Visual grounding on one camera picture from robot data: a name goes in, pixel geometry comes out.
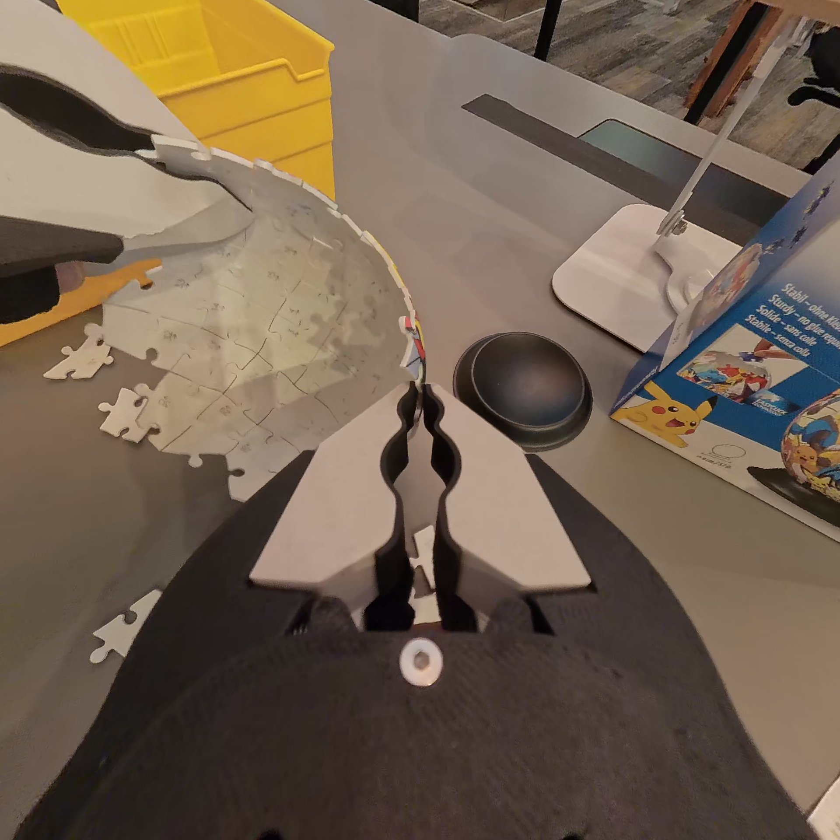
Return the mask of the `black office chair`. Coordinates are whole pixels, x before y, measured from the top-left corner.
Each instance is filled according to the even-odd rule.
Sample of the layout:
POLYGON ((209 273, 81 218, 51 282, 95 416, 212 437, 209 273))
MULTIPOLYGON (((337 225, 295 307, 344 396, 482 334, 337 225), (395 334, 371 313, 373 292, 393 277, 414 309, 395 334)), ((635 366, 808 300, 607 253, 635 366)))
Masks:
POLYGON ((839 109, 839 27, 814 34, 805 52, 813 73, 787 98, 792 107, 818 101, 839 109))

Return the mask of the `white document stand base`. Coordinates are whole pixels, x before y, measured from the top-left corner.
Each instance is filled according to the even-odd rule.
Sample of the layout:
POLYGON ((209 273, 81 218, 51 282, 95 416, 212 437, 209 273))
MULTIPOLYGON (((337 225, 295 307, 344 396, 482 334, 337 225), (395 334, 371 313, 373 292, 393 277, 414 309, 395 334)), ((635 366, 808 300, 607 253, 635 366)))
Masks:
POLYGON ((794 14, 771 41, 745 92, 666 212, 646 204, 617 211, 554 271, 557 300, 641 353, 684 314, 737 254, 731 235, 687 221, 686 208, 784 52, 800 42, 810 19, 794 14))

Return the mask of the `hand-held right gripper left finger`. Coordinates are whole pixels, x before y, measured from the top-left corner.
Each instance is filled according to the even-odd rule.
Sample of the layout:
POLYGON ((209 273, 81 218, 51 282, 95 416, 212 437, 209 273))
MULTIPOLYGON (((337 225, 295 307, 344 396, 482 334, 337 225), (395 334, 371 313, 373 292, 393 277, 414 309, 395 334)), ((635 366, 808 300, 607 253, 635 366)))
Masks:
POLYGON ((418 402, 398 385, 323 441, 250 572, 262 587, 340 599, 369 630, 404 630, 413 567, 396 478, 418 402))

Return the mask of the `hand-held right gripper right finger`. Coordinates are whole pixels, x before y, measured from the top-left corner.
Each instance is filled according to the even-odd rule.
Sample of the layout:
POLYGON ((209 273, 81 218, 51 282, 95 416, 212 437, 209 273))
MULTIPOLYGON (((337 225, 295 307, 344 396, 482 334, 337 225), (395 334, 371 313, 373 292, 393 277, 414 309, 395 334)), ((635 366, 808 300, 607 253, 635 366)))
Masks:
POLYGON ((520 596, 573 592, 592 578, 522 449, 443 387, 425 385, 431 464, 444 484, 433 568, 446 631, 520 596))

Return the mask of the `partly built puzzle ball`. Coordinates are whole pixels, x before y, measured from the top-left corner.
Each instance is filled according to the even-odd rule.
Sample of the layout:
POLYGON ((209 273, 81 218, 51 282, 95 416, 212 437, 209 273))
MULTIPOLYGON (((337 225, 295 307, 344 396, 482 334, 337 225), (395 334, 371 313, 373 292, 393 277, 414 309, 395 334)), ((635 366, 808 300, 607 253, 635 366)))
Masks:
POLYGON ((153 142, 156 163, 194 164, 253 218, 114 293, 98 344, 154 352, 162 379, 132 387, 137 435, 192 467, 224 456, 246 501, 391 389, 423 384, 423 332, 390 256, 317 189, 266 161, 153 142))

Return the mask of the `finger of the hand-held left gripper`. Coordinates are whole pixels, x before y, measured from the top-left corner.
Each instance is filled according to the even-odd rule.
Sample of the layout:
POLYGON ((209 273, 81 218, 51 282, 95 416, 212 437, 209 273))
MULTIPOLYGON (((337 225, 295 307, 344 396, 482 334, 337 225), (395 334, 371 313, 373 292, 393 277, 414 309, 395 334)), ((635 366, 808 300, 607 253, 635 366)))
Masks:
POLYGON ((223 243, 254 220, 215 182, 74 148, 5 110, 1 141, 2 277, 71 261, 103 274, 223 243))
POLYGON ((2 114, 73 148, 152 151, 195 135, 132 71, 61 12, 1 13, 2 114))

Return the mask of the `blue puzzle box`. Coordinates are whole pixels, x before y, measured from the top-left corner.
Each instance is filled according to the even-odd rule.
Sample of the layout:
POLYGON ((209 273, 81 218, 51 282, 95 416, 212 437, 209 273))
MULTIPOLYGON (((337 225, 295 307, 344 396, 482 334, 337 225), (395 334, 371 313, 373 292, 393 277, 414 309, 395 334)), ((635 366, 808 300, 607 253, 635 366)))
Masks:
POLYGON ((838 541, 838 182, 792 198, 627 377, 612 419, 838 541))

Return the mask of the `yellow plastic bin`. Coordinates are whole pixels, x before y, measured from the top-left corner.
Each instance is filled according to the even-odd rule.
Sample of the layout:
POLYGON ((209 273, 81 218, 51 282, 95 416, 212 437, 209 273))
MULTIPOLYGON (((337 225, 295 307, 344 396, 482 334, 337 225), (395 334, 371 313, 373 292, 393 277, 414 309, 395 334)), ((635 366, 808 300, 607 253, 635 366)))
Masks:
MULTIPOLYGON (((63 13, 151 89, 204 149, 266 161, 334 197, 333 45, 271 3, 2 2, 2 12, 63 13)), ((118 154, 215 182, 246 205, 215 176, 199 175, 194 164, 156 163, 155 148, 118 154)), ((93 264, 82 262, 83 284, 48 312, 2 324, 2 344, 97 306, 129 280, 145 282, 141 271, 160 261, 97 275, 93 264)))

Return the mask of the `white puzzle piece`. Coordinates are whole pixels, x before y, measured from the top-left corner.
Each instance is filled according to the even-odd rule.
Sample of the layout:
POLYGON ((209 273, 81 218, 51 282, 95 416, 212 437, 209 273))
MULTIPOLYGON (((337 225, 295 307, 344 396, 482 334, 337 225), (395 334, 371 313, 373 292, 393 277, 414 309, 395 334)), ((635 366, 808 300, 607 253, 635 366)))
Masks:
POLYGON ((86 339, 77 349, 65 346, 61 352, 66 357, 45 373, 48 380, 89 380, 100 369, 113 363, 111 346, 104 341, 104 329, 101 325, 90 322, 85 326, 86 339))
POLYGON ((121 438, 133 444, 139 444, 149 432, 142 427, 139 419, 148 398, 136 391, 122 387, 113 403, 101 402, 98 410, 104 414, 99 429, 115 438, 121 438))
POLYGON ((416 556, 410 558, 413 568, 413 595, 421 598, 435 593, 434 577, 434 525, 429 525, 413 535, 416 556))
POLYGON ((98 645, 89 654, 92 665, 102 664, 111 655, 125 659, 141 627, 161 599, 162 590, 155 588, 128 606, 123 612, 92 632, 98 645))

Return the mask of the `black round ball stand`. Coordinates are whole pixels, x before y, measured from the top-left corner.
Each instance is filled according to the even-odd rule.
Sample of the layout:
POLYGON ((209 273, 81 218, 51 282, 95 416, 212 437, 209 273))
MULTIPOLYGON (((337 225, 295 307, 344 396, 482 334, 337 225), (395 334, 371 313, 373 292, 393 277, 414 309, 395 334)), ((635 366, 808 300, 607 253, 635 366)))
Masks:
POLYGON ((527 453, 567 445, 588 424, 591 385, 561 345, 532 332, 498 332, 458 360, 455 396, 527 453))

